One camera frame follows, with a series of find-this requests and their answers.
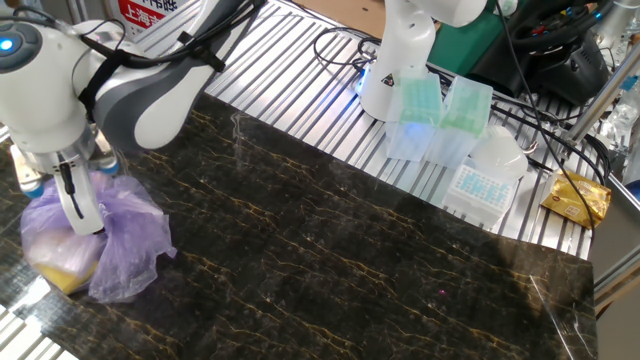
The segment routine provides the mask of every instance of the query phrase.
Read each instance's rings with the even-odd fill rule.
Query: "metal grating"
[[[0,359],[77,360],[42,335],[37,323],[26,323],[0,305]]]

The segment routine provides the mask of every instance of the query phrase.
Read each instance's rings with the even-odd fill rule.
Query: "white plastic container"
[[[442,204],[465,214],[468,221],[490,229],[511,207],[517,182],[481,173],[475,167],[473,160],[465,160]]]
[[[487,126],[478,144],[469,156],[476,169],[485,173],[515,181],[527,173],[529,161],[516,139],[505,127]]]
[[[393,87],[385,124],[387,156],[420,161],[442,119],[440,77],[424,70],[403,70]]]
[[[487,126],[492,96],[490,86],[456,77],[444,100],[445,115],[425,160],[451,169],[460,166]]]

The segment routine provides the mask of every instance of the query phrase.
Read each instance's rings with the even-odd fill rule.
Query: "yellow package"
[[[567,171],[567,174],[569,174],[569,177],[578,190],[580,190],[587,204],[589,204],[594,225],[598,226],[609,209],[611,190],[578,174],[569,171]],[[541,204],[542,206],[587,229],[591,229],[587,209],[562,171],[554,174],[549,179],[545,188],[545,194],[546,196]]]
[[[23,239],[27,262],[65,294],[87,283],[96,270],[105,240],[80,236],[71,228],[50,229]]]

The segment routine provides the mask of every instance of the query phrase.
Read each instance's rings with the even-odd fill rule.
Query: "plastic bag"
[[[78,281],[95,269],[89,295],[105,303],[125,300],[156,279],[158,255],[176,255],[171,246],[169,217],[132,177],[113,179],[94,172],[91,182],[105,233],[75,235],[52,180],[45,184],[43,196],[31,201],[22,214],[25,258],[43,275],[50,275],[43,269],[53,269]]]

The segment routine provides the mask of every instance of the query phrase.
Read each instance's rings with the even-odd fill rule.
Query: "black marble surface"
[[[42,283],[6,144],[0,169],[0,303],[80,359],[597,357],[589,263],[483,232],[211,98],[129,161],[179,249],[130,303],[25,297]]]

